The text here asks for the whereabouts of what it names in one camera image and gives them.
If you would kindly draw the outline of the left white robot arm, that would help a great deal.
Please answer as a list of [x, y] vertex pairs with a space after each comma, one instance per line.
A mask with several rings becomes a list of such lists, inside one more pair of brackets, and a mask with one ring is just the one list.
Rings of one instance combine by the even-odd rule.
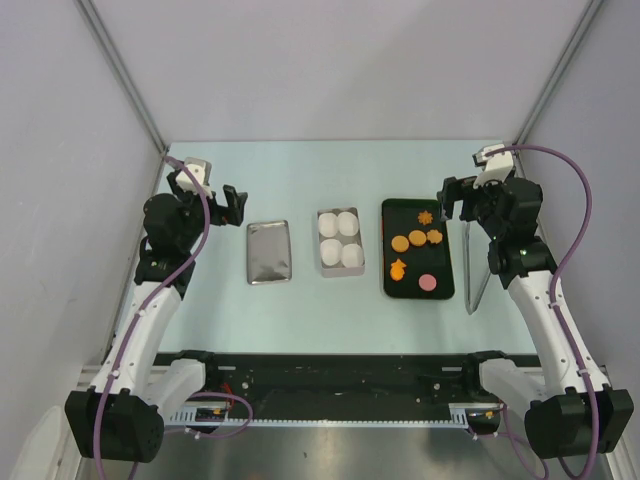
[[157, 455], [165, 423], [194, 394], [207, 400], [221, 387], [220, 374], [200, 358], [180, 358], [155, 382], [152, 366], [169, 321], [181, 305], [212, 226], [241, 226], [248, 195], [223, 188], [215, 195], [174, 186], [143, 207], [146, 235], [140, 245], [129, 312], [104, 364], [84, 391], [65, 403], [80, 454], [94, 460], [149, 463]]

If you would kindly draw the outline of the white paper cup front-right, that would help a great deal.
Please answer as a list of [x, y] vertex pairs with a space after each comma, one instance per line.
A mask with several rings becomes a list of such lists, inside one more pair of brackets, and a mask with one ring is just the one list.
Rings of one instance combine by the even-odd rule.
[[364, 252], [357, 243], [345, 245], [342, 249], [341, 262], [345, 268], [353, 269], [364, 266]]

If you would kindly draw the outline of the brown star cookie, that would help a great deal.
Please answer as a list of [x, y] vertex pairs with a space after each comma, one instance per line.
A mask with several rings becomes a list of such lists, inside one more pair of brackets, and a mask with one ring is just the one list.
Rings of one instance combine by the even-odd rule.
[[434, 216], [429, 211], [422, 211], [418, 214], [417, 220], [419, 224], [427, 226], [434, 222]]

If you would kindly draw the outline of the aluminium frame post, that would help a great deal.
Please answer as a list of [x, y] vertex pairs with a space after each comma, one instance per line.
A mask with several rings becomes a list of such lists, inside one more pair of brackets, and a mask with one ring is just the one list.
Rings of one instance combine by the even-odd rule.
[[107, 25], [102, 19], [95, 2], [90, 0], [75, 0], [74, 4], [147, 137], [155, 149], [160, 154], [164, 154], [167, 151], [167, 144], [137, 88]]
[[560, 87], [605, 5], [606, 1], [604, 0], [589, 0], [586, 3], [576, 25], [571, 30], [565, 46], [562, 48], [551, 72], [545, 80], [543, 88], [536, 97], [533, 106], [514, 137], [513, 143], [520, 144], [527, 141], [531, 132], [543, 116], [544, 111], [550, 105], [556, 90]]

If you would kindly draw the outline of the metal tongs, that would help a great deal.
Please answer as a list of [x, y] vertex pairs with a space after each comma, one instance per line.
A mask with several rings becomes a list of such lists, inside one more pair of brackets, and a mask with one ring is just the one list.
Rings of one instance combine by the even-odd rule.
[[462, 231], [464, 301], [468, 315], [474, 315], [484, 297], [491, 273], [485, 258], [474, 245], [476, 228], [469, 222]]

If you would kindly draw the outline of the round orange cookie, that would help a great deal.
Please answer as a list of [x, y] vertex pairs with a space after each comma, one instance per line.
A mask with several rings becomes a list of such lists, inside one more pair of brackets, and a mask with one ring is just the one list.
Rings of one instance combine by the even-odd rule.
[[404, 253], [410, 247], [410, 242], [407, 237], [402, 235], [394, 236], [391, 240], [391, 248], [397, 253]]
[[409, 243], [414, 247], [424, 246], [427, 242], [427, 235], [424, 231], [413, 230], [408, 235]]

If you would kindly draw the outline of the pink round cookie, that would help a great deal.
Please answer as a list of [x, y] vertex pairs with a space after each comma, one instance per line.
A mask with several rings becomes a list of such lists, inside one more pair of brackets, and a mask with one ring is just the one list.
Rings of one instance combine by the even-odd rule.
[[436, 289], [438, 282], [432, 274], [423, 274], [419, 277], [419, 287], [425, 292], [432, 292]]

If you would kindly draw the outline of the silver tin lid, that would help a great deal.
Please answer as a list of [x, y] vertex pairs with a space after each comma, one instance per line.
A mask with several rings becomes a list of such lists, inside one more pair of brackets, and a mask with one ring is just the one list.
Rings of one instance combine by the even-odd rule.
[[289, 224], [286, 220], [255, 222], [247, 226], [247, 282], [281, 283], [292, 278]]

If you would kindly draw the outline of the orange pineapple cookie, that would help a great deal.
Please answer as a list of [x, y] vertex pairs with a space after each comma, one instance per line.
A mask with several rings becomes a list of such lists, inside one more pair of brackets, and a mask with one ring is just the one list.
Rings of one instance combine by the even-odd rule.
[[406, 267], [407, 265], [401, 259], [392, 262], [390, 265], [390, 278], [395, 282], [401, 281], [405, 276]]

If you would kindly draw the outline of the white paper cup back-left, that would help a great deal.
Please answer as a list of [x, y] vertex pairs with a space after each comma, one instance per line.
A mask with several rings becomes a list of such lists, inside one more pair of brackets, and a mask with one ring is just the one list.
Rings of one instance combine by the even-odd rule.
[[333, 212], [325, 212], [318, 216], [318, 231], [325, 238], [333, 238], [338, 233], [338, 217]]

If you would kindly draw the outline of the white paper cup back-right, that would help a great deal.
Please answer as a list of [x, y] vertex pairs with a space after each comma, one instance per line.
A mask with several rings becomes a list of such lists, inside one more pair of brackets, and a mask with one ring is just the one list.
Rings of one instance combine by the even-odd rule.
[[343, 211], [337, 216], [338, 231], [345, 237], [354, 237], [358, 234], [360, 226], [358, 217], [350, 212]]

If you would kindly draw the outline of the white paper cup front-left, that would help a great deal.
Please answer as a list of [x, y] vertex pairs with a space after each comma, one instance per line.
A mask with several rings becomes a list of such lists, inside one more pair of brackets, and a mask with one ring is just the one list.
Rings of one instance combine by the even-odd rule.
[[335, 239], [329, 238], [321, 242], [320, 254], [321, 261], [326, 267], [333, 267], [341, 261], [342, 243]]

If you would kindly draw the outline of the brown flower cookie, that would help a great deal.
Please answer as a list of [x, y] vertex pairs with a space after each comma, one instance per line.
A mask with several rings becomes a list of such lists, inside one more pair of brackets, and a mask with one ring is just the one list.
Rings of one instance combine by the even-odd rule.
[[426, 239], [431, 245], [439, 245], [444, 240], [444, 234], [437, 229], [431, 229], [426, 233]]

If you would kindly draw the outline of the right aluminium frame post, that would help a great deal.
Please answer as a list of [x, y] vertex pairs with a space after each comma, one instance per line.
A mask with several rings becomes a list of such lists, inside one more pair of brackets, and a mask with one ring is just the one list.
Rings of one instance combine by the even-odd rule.
[[543, 116], [544, 111], [550, 105], [556, 90], [560, 87], [605, 5], [606, 1], [604, 0], [589, 0], [586, 3], [576, 25], [571, 30], [565, 46], [562, 48], [551, 72], [545, 80], [543, 88], [536, 97], [533, 106], [514, 137], [513, 143], [520, 144], [527, 141], [531, 132]]

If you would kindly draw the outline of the lavender cookie tin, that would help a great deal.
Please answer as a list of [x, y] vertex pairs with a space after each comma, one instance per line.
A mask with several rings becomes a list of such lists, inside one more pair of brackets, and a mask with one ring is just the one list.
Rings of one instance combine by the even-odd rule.
[[324, 278], [364, 274], [366, 261], [361, 222], [355, 207], [318, 210], [316, 230]]

